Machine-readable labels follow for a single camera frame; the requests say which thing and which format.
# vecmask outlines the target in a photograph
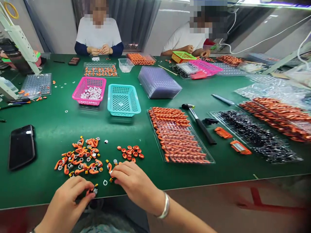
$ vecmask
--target green workbench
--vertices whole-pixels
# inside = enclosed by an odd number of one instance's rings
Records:
[[[117,63],[120,78],[107,78],[104,100],[99,107],[79,106],[77,101],[72,99],[72,93],[83,75],[84,62],[91,62],[91,57],[81,57],[78,66],[53,62],[53,60],[69,62],[73,56],[77,55],[55,54],[44,65],[43,73],[51,72],[52,79],[56,81],[55,86],[57,86],[57,88],[52,87],[52,95],[49,95],[47,99],[32,102],[20,108],[0,111],[0,117],[7,120],[6,123],[0,123],[2,157],[0,209],[49,203],[56,189],[68,179],[63,170],[54,170],[56,162],[61,159],[61,154],[73,150],[72,143],[76,143],[81,135],[85,139],[101,138],[98,149],[102,162],[106,159],[123,161],[117,146],[138,145],[145,158],[144,160],[137,159],[137,164],[154,184],[163,190],[255,180],[253,174],[259,179],[266,179],[310,173],[311,156],[307,152],[311,150],[310,145],[290,141],[291,148],[303,157],[304,161],[273,165],[256,154],[247,156],[237,154],[230,147],[228,140],[215,134],[213,131],[215,125],[210,126],[208,130],[214,135],[218,144],[210,146],[196,127],[192,117],[189,118],[194,129],[216,163],[196,165],[163,161],[147,109],[154,106],[179,108],[184,103],[194,104],[195,112],[201,119],[210,117],[208,115],[210,111],[237,109],[235,106],[227,106],[213,98],[211,94],[218,94],[236,103],[242,102],[245,98],[233,91],[251,84],[251,81],[245,77],[216,75],[210,79],[182,80],[179,76],[169,73],[182,86],[182,91],[172,100],[151,100],[137,79],[141,66],[133,67],[130,73],[122,73],[119,70],[117,58],[106,60],[106,56],[102,56],[100,62]],[[168,57],[156,57],[156,59],[156,67],[158,64],[166,68],[170,65],[165,61]],[[23,82],[24,77],[17,72],[7,71],[2,76],[13,79],[12,82],[19,89],[21,88],[18,83]],[[107,110],[108,86],[112,83],[135,86],[142,112],[133,116],[132,120],[112,117]],[[35,127],[37,159],[23,169],[10,172],[7,168],[10,133],[28,124]],[[271,131],[286,139],[274,129]],[[82,174],[82,176],[94,184],[98,183],[97,197],[125,194],[124,190],[114,183],[103,185],[104,180],[110,179],[106,169],[96,175]]]

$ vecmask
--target smartphone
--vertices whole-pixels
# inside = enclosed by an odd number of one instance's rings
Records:
[[[68,65],[77,65],[80,61],[80,58],[75,58],[73,57],[70,62],[68,63]]]
[[[34,128],[27,125],[13,130],[10,138],[9,170],[31,163],[36,158]]]

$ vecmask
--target navy sleeve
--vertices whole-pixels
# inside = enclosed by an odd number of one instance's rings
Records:
[[[83,55],[83,56],[88,56],[90,55],[88,52],[87,52],[87,46],[85,44],[81,44],[79,42],[75,42],[75,52],[78,54],[78,55]]]
[[[113,53],[111,54],[111,56],[121,56],[122,53],[123,53],[123,49],[124,49],[124,45],[122,42],[120,42],[119,44],[115,45],[115,46],[112,46],[111,47],[112,50],[113,50]]]

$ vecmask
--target white t-shirt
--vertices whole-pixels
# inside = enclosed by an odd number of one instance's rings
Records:
[[[82,17],[76,41],[98,49],[101,49],[104,44],[108,44],[109,47],[115,46],[121,42],[117,22],[107,18],[100,28],[96,28],[91,18]]]
[[[190,33],[190,24],[179,27],[168,40],[162,52],[180,49],[187,45],[193,46],[193,51],[203,48],[205,41],[204,33]]]

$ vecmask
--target bangle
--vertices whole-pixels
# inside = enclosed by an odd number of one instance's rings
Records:
[[[162,214],[158,217],[159,219],[164,219],[168,215],[169,211],[169,198],[166,192],[164,192],[164,194],[165,194],[165,206]]]

